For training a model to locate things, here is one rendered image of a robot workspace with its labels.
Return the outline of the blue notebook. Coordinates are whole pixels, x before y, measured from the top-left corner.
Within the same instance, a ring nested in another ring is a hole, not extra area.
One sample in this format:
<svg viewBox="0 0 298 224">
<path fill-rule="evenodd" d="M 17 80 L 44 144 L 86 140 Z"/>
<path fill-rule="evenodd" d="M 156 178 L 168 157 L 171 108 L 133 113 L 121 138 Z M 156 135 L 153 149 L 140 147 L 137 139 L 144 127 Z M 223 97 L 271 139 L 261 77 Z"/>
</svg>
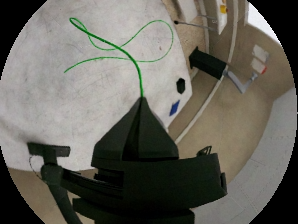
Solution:
<svg viewBox="0 0 298 224">
<path fill-rule="evenodd" d="M 176 102 L 177 102 L 177 103 L 176 103 Z M 172 104 L 172 107 L 171 107 L 169 116 L 172 116 L 174 113 L 177 112 L 177 109 L 178 109 L 180 100 L 177 100 L 176 102 L 174 102 L 174 103 Z"/>
</svg>

